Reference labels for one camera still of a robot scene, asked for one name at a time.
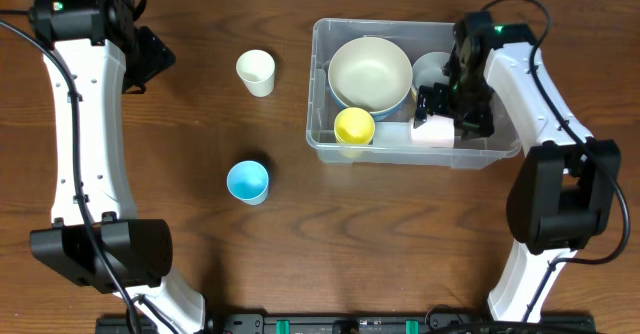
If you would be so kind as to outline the light blue cup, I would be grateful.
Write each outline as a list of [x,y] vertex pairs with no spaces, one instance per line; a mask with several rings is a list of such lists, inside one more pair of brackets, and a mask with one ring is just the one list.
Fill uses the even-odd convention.
[[242,161],[235,164],[227,174],[227,189],[230,194],[248,205],[260,205],[268,197],[270,176],[264,165],[257,161]]

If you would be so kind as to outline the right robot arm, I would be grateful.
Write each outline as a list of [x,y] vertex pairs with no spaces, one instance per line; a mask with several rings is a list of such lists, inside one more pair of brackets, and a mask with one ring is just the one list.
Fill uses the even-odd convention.
[[444,117],[465,134],[489,137],[490,102],[502,102],[525,160],[506,203],[514,244],[487,307],[495,321],[537,323],[560,270],[586,262],[577,253],[606,229],[614,200],[623,214],[622,238],[597,264],[616,259],[628,243],[629,209],[617,182],[621,153],[571,113],[546,71],[542,41],[527,24],[498,24],[482,9],[466,14],[453,33],[443,67],[449,81],[419,88],[412,124],[422,129]]

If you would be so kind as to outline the pale green cup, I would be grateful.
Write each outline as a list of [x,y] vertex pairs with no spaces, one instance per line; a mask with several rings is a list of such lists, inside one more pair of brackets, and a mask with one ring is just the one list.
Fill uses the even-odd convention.
[[275,85],[274,58],[263,50],[244,52],[236,62],[236,72],[248,91],[255,97],[270,95]]

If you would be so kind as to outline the pink cup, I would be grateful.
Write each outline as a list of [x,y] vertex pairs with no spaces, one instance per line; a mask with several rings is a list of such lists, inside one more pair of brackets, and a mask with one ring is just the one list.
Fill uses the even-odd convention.
[[453,148],[455,126],[451,118],[433,115],[426,121],[410,121],[410,141],[414,146],[431,148]]

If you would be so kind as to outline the grey small bowl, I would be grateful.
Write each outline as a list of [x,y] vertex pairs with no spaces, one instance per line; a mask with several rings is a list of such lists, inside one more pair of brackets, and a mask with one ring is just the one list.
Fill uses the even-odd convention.
[[417,98],[421,86],[433,87],[435,84],[449,83],[449,77],[443,68],[449,62],[450,54],[431,52],[421,56],[413,65],[412,96]]

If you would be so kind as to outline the cream large bowl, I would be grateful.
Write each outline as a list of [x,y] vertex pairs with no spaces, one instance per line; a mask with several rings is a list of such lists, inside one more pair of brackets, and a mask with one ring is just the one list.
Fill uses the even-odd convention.
[[406,53],[379,37],[361,37],[341,46],[329,62],[327,79],[347,107],[387,110],[408,95],[413,70]]

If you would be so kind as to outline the yellow cup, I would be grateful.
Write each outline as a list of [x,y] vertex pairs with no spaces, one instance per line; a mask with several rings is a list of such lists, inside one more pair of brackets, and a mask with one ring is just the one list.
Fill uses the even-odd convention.
[[347,159],[355,160],[361,157],[365,153],[367,148],[367,144],[340,142],[338,153]]
[[375,121],[364,109],[346,108],[334,120],[334,135],[338,143],[368,145],[375,134]]

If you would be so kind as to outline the dark blue bowl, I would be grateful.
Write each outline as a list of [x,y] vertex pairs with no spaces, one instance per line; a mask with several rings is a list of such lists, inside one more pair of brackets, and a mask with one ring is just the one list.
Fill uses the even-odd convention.
[[[343,103],[343,102],[338,98],[338,96],[336,95],[336,93],[335,93],[331,88],[329,88],[329,89],[328,89],[328,92],[329,92],[329,94],[331,95],[331,98],[334,100],[334,102],[335,102],[335,103],[336,103],[336,104],[337,104],[341,109],[346,109],[346,108],[347,108],[347,105],[346,105],[346,104],[344,104],[344,103]],[[405,104],[405,103],[406,103],[406,101],[407,101],[407,99],[408,99],[408,97],[409,97],[409,95],[405,95],[405,96],[402,98],[402,100],[401,100],[399,103],[397,103],[396,105],[398,105],[398,104],[400,104],[400,103]]]
[[385,111],[379,111],[379,112],[371,112],[371,116],[373,117],[373,119],[375,121],[382,121],[387,119],[390,116],[393,116],[394,114],[396,114],[397,112],[399,112],[402,108],[403,108],[404,104],[400,103],[392,108],[389,108]]

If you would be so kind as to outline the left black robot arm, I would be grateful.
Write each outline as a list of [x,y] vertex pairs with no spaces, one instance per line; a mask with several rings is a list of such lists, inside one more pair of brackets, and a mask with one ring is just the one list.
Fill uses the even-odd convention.
[[137,214],[124,158],[122,98],[174,64],[139,26],[147,0],[34,0],[29,21],[51,82],[57,184],[33,256],[80,287],[120,297],[123,330],[202,333],[204,297],[173,267],[168,224]]

